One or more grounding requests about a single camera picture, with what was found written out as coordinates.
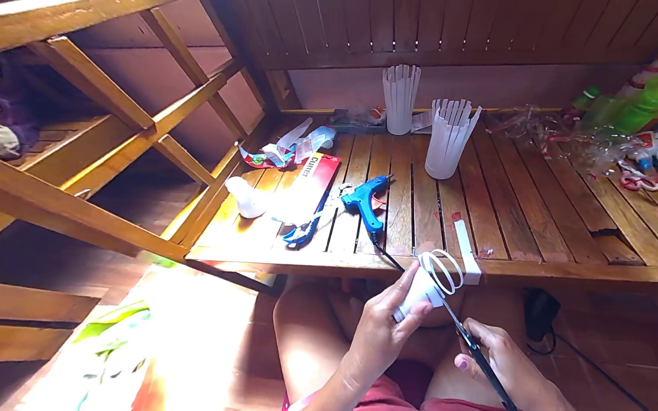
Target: green plastic bottle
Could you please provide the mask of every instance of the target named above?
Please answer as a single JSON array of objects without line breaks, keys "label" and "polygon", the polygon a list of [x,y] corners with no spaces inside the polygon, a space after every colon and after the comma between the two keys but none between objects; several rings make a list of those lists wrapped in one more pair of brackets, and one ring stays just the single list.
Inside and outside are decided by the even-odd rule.
[{"label": "green plastic bottle", "polygon": [[616,131],[633,135],[658,116],[658,77],[646,80],[644,91],[618,115],[613,127]]}]

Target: leg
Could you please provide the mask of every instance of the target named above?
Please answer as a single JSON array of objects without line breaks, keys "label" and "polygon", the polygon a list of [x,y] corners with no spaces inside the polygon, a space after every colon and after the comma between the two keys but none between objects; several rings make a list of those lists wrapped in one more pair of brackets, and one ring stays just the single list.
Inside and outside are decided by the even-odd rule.
[{"label": "leg", "polygon": [[[520,347],[526,341],[524,303],[521,291],[517,289],[469,288],[459,320],[467,317],[504,328]],[[453,344],[436,369],[425,398],[458,398],[480,405],[501,406],[496,392],[456,368],[453,359],[460,352],[459,345]]]},{"label": "leg", "polygon": [[321,283],[284,293],[273,310],[273,326],[291,402],[322,388],[350,349]]}]

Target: clothing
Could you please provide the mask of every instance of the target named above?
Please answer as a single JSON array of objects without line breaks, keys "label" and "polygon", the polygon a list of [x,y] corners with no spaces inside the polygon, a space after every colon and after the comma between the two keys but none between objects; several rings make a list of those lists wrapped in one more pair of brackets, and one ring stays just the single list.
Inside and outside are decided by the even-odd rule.
[{"label": "clothing", "polygon": [[[290,407],[284,405],[284,411],[301,411],[304,409],[314,394],[302,398]],[[367,394],[355,407],[355,411],[406,411],[416,409],[405,401],[400,387],[390,378],[381,375],[372,384]],[[473,404],[463,399],[453,398],[429,398],[420,407],[421,411],[504,411],[495,406]]]}]

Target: blue glue gun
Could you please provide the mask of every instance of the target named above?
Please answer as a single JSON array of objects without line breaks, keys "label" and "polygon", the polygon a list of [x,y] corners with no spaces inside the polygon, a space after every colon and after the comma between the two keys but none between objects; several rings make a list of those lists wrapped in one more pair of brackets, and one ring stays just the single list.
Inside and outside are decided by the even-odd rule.
[{"label": "blue glue gun", "polygon": [[362,221],[367,227],[370,238],[375,241],[377,236],[382,233],[382,221],[379,221],[372,211],[372,194],[384,190],[390,183],[392,174],[380,175],[379,177],[372,178],[369,182],[353,189],[351,192],[342,195],[340,198],[344,207],[348,211],[360,211]]}]

